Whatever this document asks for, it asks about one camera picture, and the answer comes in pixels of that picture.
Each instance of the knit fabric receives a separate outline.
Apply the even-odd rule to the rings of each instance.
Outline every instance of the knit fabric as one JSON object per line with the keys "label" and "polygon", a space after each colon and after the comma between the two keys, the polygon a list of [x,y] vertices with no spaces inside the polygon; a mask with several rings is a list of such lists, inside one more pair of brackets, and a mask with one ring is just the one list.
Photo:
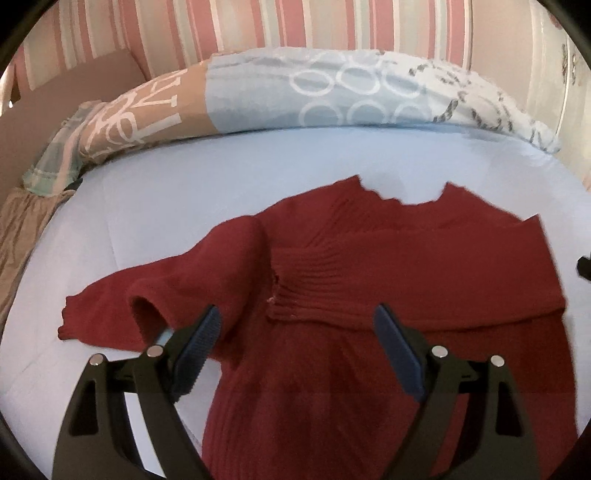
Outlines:
{"label": "knit fabric", "polygon": [[[380,302],[460,357],[506,359],[548,477],[576,428],[564,298],[543,229],[450,184],[407,206],[354,177],[230,220],[183,255],[68,297],[59,337],[141,350],[214,303],[222,378],[203,439],[214,478],[368,480],[417,408],[373,333]],[[462,408],[460,398],[436,471]]]}

